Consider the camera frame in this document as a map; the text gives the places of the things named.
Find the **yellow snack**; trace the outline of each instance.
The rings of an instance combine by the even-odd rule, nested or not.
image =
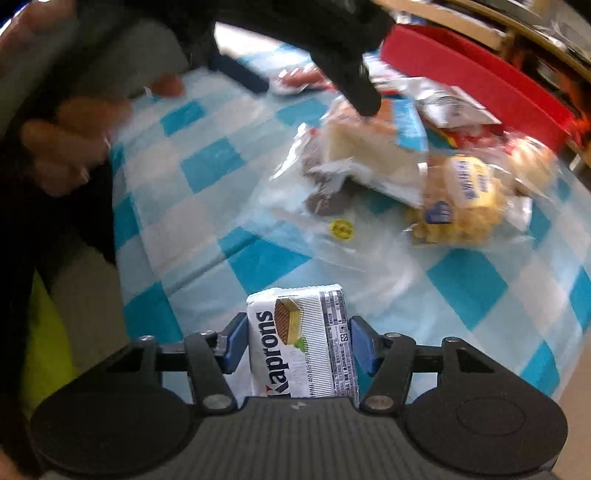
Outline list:
[[[502,184],[476,157],[432,155],[415,239],[449,245],[483,243],[506,207]]]

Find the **yellow sticker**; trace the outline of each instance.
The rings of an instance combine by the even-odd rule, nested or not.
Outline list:
[[[346,218],[333,220],[330,223],[330,231],[339,240],[351,240],[355,236],[355,227]]]

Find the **person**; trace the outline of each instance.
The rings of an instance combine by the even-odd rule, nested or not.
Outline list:
[[[126,14],[116,4],[102,8],[108,10],[97,16],[96,23],[106,31],[110,18]],[[0,11],[0,18],[10,15],[12,12]],[[25,83],[18,69],[25,68],[28,61],[36,61],[35,42],[44,41],[75,16],[75,0],[34,0],[7,21],[0,30],[0,82],[4,80],[0,85],[8,84],[9,88],[0,89],[0,103],[7,105]],[[31,118],[24,122],[20,141],[33,158],[24,175],[6,173],[2,164],[14,159],[0,150],[0,274],[4,278],[0,293],[2,480],[18,480],[19,471],[27,475],[39,473],[18,405],[35,269],[67,226],[73,226],[105,260],[115,263],[108,150],[132,108],[127,98],[112,99],[102,92],[129,80],[118,70],[124,64],[135,75],[132,82],[137,82],[144,70],[147,82],[156,78],[150,87],[156,96],[177,97],[184,93],[177,72],[190,65],[174,36],[162,25],[139,18],[130,33],[110,49],[95,62],[98,66],[87,85],[78,85],[78,91],[88,95],[66,99],[57,107],[53,119]],[[11,75],[16,80],[10,81]],[[105,79],[102,86],[97,86],[97,78]],[[9,118],[2,116],[6,117],[9,110],[3,107],[0,111],[0,125],[8,123]]]

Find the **blue and white tablecloth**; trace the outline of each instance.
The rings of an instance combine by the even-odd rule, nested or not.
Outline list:
[[[279,60],[248,60],[269,70],[289,63],[286,55],[301,62],[301,53],[289,49]],[[567,169],[557,201],[534,205],[533,247],[409,248],[387,294],[368,298],[361,273],[236,224],[260,179],[285,158],[298,125],[318,125],[334,94],[257,98],[204,70],[184,81],[183,99],[139,99],[112,151],[117,260],[131,337],[179,341],[223,328],[256,291],[340,283],[349,314],[361,314],[377,331],[427,345],[461,337],[546,394],[560,395],[591,314],[591,196]],[[375,216],[400,208],[378,194],[371,204]],[[416,382],[418,391],[433,381],[427,377]]]

